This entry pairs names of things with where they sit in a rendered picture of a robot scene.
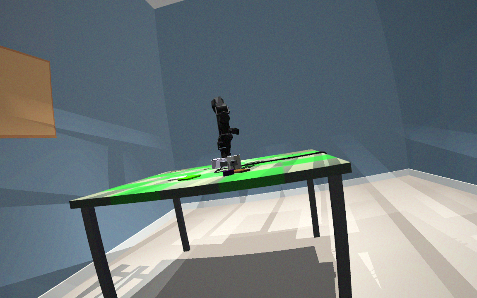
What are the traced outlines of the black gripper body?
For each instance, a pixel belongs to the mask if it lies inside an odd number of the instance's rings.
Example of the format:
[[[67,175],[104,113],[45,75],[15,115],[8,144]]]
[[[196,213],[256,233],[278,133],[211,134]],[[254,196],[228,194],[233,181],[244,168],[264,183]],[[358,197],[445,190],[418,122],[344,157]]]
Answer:
[[[229,124],[225,124],[225,125],[221,125],[219,128],[220,128],[220,139],[229,139],[229,138],[233,138],[233,135],[232,134],[229,134],[228,133],[228,127]]]

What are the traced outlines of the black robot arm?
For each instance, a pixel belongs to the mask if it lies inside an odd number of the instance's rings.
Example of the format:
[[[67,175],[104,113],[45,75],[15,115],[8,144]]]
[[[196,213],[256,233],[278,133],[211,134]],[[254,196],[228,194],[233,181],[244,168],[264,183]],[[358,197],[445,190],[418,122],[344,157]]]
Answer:
[[[229,110],[229,107],[224,103],[222,97],[220,96],[214,97],[214,99],[211,101],[211,104],[212,104],[212,109],[214,110],[214,113],[216,114],[216,117],[217,117],[217,125],[219,130],[219,137],[217,138],[218,150],[220,150],[221,158],[227,158],[229,156],[229,151],[227,148],[225,148],[223,139],[220,139],[221,132],[219,127],[221,125],[229,124],[230,117],[228,114],[230,113],[230,110]],[[238,130],[237,128],[228,127],[229,134],[232,133],[232,134],[238,135],[239,132],[240,130]],[[222,149],[219,149],[219,148],[222,148]]]

